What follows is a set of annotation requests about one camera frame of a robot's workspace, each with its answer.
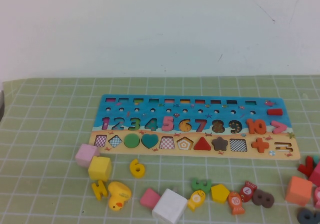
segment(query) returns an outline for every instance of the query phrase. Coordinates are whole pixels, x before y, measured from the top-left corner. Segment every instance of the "red triangle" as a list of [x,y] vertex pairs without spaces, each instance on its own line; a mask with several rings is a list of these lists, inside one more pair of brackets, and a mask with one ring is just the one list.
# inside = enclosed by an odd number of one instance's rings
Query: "red triangle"
[[210,151],[211,146],[209,145],[209,143],[206,141],[204,137],[200,137],[199,141],[195,144],[193,149]]

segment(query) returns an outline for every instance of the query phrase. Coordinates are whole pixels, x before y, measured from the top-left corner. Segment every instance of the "red plus piece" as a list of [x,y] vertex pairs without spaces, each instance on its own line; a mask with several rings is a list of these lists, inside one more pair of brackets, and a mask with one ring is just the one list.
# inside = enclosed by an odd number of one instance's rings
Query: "red plus piece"
[[262,138],[257,138],[255,142],[251,144],[253,148],[257,148],[259,153],[264,153],[266,148],[269,148],[269,143],[262,141]]

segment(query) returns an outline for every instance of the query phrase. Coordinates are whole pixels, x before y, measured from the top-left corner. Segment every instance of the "number puzzle board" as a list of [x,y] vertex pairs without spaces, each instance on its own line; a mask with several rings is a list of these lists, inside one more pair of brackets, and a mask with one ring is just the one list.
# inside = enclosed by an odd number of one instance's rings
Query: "number puzzle board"
[[89,143],[101,153],[300,159],[280,98],[103,95]]

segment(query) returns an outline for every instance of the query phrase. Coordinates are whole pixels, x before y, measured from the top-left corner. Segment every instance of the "yellow cube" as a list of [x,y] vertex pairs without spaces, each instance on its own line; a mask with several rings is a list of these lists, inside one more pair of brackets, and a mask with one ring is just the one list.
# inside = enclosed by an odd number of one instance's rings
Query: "yellow cube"
[[88,169],[89,177],[92,180],[102,180],[106,182],[111,174],[111,169],[110,158],[94,156]]

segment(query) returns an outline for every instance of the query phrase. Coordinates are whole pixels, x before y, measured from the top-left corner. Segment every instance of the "yellow fish toy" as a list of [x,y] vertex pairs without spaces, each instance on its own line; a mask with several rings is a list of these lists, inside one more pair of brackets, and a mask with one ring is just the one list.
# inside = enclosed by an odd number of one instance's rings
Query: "yellow fish toy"
[[196,208],[200,207],[204,203],[205,199],[206,194],[204,191],[195,191],[188,200],[187,206],[194,212]]

